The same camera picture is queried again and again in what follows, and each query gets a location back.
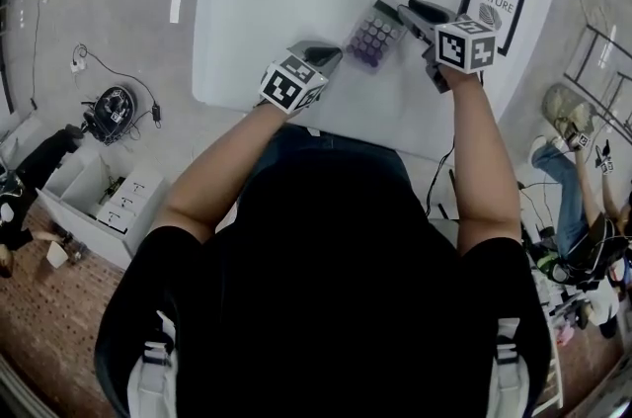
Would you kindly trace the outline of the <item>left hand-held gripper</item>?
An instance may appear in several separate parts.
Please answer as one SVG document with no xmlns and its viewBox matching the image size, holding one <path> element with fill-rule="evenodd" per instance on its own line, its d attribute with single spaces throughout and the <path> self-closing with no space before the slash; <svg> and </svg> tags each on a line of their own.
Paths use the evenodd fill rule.
<svg viewBox="0 0 632 418">
<path fill-rule="evenodd" d="M 268 66 L 260 84 L 261 101 L 293 116 L 318 100 L 343 56 L 338 46 L 327 42 L 295 43 Z"/>
</svg>

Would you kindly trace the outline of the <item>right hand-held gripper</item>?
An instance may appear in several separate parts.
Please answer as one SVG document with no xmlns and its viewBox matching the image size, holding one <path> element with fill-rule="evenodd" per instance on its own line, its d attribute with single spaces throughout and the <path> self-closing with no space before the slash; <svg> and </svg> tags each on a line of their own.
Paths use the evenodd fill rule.
<svg viewBox="0 0 632 418">
<path fill-rule="evenodd" d="M 398 15 L 410 34 L 426 45 L 422 54 L 426 73 L 439 93 L 449 90 L 441 65 L 478 74 L 494 64 L 497 32 L 493 28 L 422 0 L 399 5 Z"/>
</svg>

